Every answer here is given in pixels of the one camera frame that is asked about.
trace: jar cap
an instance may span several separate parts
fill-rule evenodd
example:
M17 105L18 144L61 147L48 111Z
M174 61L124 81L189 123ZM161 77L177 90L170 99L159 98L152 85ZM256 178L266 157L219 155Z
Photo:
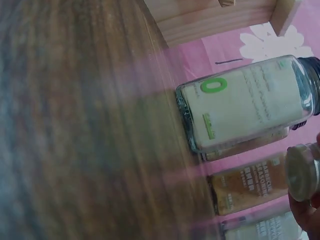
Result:
M320 60L317 57L299 57L299 61L305 68L313 68L315 73L317 74L318 78L311 81L311 85L314 89L314 97L315 97L315 109L314 109L314 116L320 115Z
M319 185L318 162L307 145L289 147L285 159L289 193L298 202L311 199Z

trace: wooden shelf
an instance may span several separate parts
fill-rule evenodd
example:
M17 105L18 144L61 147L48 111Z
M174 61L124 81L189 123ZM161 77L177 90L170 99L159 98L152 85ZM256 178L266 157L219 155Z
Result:
M167 44L269 22L278 35L302 0L144 0Z

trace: jar label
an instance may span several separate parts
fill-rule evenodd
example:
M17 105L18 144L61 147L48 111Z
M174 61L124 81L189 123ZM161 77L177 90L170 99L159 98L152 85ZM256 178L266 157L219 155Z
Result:
M303 117L292 67L283 57L208 77L182 89L193 118L198 148L208 148Z
M225 234L226 240L292 240L298 239L301 229L291 212L250 224Z
M285 155L218 173L211 177L220 215L266 203L288 193Z

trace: spice jar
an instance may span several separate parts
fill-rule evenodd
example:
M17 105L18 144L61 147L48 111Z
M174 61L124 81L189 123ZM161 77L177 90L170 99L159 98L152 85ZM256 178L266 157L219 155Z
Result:
M298 240L302 233L292 212L289 211L227 230L223 238L225 240Z
M235 213L286 195L285 157L281 152L209 176L216 213Z
M285 161L286 179L292 197L302 202L320 192L320 147L317 143L289 147Z
M289 134L289 130L290 130L289 127L282 128L275 132L270 132L263 136L260 136L248 141L240 142L238 144L235 144L234 146L231 146L225 149L215 150L213 152L205 154L205 159L209 162L212 162L212 161L230 157L236 154L244 153L249 150L265 146L267 144L271 144L273 142L279 141L287 137Z
M320 60L282 56L177 87L191 149L227 149L320 113Z

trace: wooden surface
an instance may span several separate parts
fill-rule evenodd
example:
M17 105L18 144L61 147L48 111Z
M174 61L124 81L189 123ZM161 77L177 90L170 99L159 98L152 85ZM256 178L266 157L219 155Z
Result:
M142 1L5 0L0 31L1 240L215 239Z
M172 47L213 34L267 23L272 19L276 5L277 12L271 24L285 31L288 28L286 24L296 13L297 8L292 6L300 0L144 1L167 44Z
M270 23L278 36L284 36L302 0L277 0Z

